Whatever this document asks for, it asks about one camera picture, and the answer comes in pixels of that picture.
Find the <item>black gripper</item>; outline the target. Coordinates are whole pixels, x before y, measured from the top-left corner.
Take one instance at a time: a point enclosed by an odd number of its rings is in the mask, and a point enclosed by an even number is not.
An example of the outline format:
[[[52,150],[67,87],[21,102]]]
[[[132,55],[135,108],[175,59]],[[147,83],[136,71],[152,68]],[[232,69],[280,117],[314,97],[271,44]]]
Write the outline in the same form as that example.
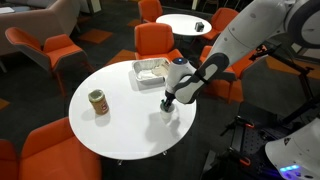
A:
[[[164,109],[168,109],[171,106],[174,99],[175,99],[175,95],[166,91],[165,98],[161,100],[162,107]]]

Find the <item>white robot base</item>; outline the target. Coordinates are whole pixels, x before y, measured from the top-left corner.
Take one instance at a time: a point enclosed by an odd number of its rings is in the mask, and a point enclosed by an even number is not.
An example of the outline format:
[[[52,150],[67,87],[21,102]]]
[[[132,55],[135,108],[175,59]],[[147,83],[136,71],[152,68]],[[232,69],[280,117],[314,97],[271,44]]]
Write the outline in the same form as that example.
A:
[[[268,142],[265,153],[285,180],[320,180],[320,119]]]

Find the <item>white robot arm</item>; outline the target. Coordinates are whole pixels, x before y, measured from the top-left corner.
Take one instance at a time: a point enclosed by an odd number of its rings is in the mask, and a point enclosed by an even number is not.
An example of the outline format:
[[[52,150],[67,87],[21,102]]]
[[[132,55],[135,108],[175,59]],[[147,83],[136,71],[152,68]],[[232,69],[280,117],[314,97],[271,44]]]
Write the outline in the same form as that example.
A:
[[[202,88],[262,43],[286,33],[304,48],[320,48],[320,0],[253,0],[220,33],[198,68],[176,58],[169,65],[161,108],[191,104]]]

